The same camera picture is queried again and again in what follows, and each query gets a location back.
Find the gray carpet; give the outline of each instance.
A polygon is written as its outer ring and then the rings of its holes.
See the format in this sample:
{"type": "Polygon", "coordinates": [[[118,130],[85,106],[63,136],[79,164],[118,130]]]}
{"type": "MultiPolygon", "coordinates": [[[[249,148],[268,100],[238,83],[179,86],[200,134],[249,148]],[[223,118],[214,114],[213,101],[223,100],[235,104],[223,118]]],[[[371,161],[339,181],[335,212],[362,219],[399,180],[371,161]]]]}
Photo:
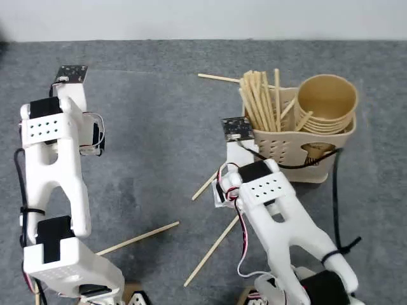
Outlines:
{"type": "MultiPolygon", "coordinates": [[[[197,78],[198,72],[239,77],[250,69],[281,69],[282,85],[314,74],[353,81],[362,100],[358,127],[340,163],[344,243],[363,237],[347,259],[366,304],[404,304],[407,298],[406,195],[407,43],[329,41],[92,41],[4,44],[0,47],[0,278],[2,304],[32,304],[20,275],[20,194],[12,154],[20,147],[19,108],[46,97],[62,64],[90,66],[88,108],[106,120],[106,153],[83,158],[92,235],[101,250],[180,220],[166,233],[106,255],[137,280],[154,305],[235,304],[243,280],[235,268],[241,251],[236,226],[188,288],[185,279],[234,217],[215,209],[206,191],[191,195],[225,157],[220,118],[240,114],[235,84],[197,78]]],[[[295,185],[314,221],[333,236],[331,179],[295,185]]],[[[48,215],[69,213],[62,192],[52,194],[48,215]]],[[[266,268],[251,232],[244,269],[266,268]]],[[[293,250],[293,264],[320,268],[293,250]]],[[[49,304],[72,304],[47,291],[49,304]]]]}

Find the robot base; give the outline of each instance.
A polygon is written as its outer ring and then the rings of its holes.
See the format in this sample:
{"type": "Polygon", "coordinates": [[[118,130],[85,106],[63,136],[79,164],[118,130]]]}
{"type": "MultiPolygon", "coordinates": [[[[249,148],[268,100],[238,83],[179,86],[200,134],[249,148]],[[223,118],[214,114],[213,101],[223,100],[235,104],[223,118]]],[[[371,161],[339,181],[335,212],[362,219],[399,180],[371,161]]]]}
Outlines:
{"type": "MultiPolygon", "coordinates": [[[[128,305],[151,305],[147,295],[141,288],[141,285],[136,282],[125,284],[123,293],[123,301],[128,305]]],[[[88,305],[89,303],[79,302],[77,305],[88,305]]]]}

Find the paper cup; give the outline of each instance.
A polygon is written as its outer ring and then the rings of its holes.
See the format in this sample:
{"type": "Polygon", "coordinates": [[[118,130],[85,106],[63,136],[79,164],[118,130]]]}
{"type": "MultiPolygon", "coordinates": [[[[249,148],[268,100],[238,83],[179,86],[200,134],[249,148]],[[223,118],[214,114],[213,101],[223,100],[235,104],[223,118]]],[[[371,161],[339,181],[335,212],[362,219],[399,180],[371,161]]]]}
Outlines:
{"type": "Polygon", "coordinates": [[[349,123],[352,121],[352,116],[349,116],[345,121],[335,124],[335,125],[316,125],[311,121],[307,121],[304,127],[307,127],[309,130],[315,130],[317,132],[340,132],[345,129],[349,123]]]}
{"type": "Polygon", "coordinates": [[[300,85],[296,98],[301,117],[312,111],[313,122],[327,125],[352,117],[358,103],[355,86],[331,74],[308,78],[300,85]]]}

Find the white plastic bracket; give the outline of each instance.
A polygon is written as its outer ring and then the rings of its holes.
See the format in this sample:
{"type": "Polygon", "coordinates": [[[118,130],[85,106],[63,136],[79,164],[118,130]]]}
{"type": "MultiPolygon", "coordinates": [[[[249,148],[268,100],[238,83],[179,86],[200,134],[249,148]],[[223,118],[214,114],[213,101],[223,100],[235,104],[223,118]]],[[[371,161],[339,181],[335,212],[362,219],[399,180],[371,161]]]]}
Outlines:
{"type": "Polygon", "coordinates": [[[82,284],[107,286],[111,292],[82,301],[124,305],[121,296],[125,280],[120,269],[104,257],[94,254],[76,237],[61,240],[60,260],[46,264],[43,263],[43,244],[25,247],[24,271],[67,297],[79,297],[78,287],[82,284]]]}

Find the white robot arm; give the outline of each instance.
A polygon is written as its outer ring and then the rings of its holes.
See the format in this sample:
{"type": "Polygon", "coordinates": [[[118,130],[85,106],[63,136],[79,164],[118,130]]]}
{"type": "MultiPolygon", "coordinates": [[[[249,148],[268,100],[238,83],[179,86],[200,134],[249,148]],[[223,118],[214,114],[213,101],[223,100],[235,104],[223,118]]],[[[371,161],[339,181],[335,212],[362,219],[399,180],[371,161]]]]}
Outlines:
{"type": "Polygon", "coordinates": [[[62,66],[53,84],[58,97],[50,94],[20,111],[27,195],[21,223],[32,243],[23,242],[24,272],[83,303],[124,305],[121,271],[79,240],[91,231],[80,155],[100,155],[105,132],[102,118],[86,111],[86,69],[62,66]],[[72,217],[46,219],[50,194],[57,186],[68,197],[72,217]]]}
{"type": "MultiPolygon", "coordinates": [[[[242,139],[244,147],[257,152],[253,139],[241,136],[244,123],[239,124],[240,131],[235,132],[238,134],[235,139],[242,139]]],[[[215,205],[230,207],[231,198],[236,198],[236,206],[251,223],[273,273],[273,276],[270,273],[256,280],[256,288],[269,304],[362,304],[350,296],[358,286],[355,273],[342,254],[336,253],[337,247],[331,238],[315,225],[278,164],[272,159],[254,162],[253,155],[235,141],[230,141],[227,148],[228,162],[237,166],[230,166],[220,181],[212,183],[215,205]],[[282,221],[273,219],[277,214],[282,221]],[[289,253],[289,247],[293,245],[302,247],[323,262],[328,271],[313,275],[305,268],[293,268],[289,253]]]]}

